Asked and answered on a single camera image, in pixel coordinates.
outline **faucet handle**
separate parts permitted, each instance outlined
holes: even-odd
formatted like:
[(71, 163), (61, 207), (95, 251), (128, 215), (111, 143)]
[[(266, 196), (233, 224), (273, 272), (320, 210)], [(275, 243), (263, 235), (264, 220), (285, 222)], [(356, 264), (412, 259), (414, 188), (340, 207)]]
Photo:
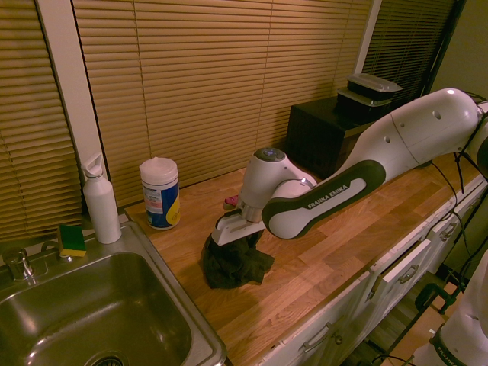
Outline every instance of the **faucet handle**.
[(6, 249), (2, 253), (2, 259), (15, 280), (24, 280), (32, 277), (34, 270), (27, 259), (27, 252), (24, 248), (14, 247)]

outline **wall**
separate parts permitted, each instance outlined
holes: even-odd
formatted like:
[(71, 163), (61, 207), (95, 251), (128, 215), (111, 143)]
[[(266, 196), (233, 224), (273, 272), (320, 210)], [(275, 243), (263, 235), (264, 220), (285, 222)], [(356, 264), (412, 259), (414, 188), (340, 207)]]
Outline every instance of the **wall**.
[(467, 0), (432, 91), (459, 88), (488, 98), (487, 19), (487, 0)]
[[(432, 91), (442, 88), (459, 88), (488, 98), (488, 1), (467, 0), (454, 36), (435, 78)], [(467, 228), (467, 241), (470, 251), (484, 240), (488, 233), (488, 201), (483, 202), (479, 212)], [(468, 271), (470, 278), (481, 259), (484, 250), (477, 255)], [(463, 239), (459, 241), (445, 264), (459, 270), (467, 258)]]

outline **pink object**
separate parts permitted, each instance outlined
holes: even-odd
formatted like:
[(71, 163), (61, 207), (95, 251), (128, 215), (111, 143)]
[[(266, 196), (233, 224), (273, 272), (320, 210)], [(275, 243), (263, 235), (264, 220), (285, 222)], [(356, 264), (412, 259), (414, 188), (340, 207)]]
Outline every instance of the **pink object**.
[(224, 210), (232, 210), (232, 209), (236, 208), (238, 198), (239, 198), (239, 196), (232, 196), (232, 197), (226, 198), (223, 201), (223, 209)]

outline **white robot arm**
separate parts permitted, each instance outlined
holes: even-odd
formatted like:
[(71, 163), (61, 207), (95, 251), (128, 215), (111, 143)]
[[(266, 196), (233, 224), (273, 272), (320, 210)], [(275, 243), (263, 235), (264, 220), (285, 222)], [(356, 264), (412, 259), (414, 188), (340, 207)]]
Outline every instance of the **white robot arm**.
[(488, 364), (487, 266), (485, 252), (455, 312), (429, 343), (413, 353), (417, 366)]
[(217, 222), (212, 238), (223, 245), (264, 227), (279, 238), (297, 238), (390, 179), (468, 142), (467, 152), (488, 176), (486, 122), (477, 130), (482, 116), (457, 89), (416, 99), (363, 132), (340, 170), (318, 185), (280, 150), (260, 149), (249, 160), (239, 210)]

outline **white cabinet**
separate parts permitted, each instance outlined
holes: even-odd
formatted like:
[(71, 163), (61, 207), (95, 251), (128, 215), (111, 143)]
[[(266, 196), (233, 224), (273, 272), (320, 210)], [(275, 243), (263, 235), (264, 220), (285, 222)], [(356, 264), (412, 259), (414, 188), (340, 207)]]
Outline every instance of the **white cabinet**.
[(330, 338), (346, 324), (367, 276), (368, 273), (363, 274), (302, 326), (285, 336), (258, 365), (317, 365)]
[[(458, 195), (455, 212), (470, 213), (486, 182), (474, 179)], [(426, 271), (435, 272), (459, 233), (450, 200), (396, 244), (369, 271), (286, 335), (259, 366), (338, 366)]]

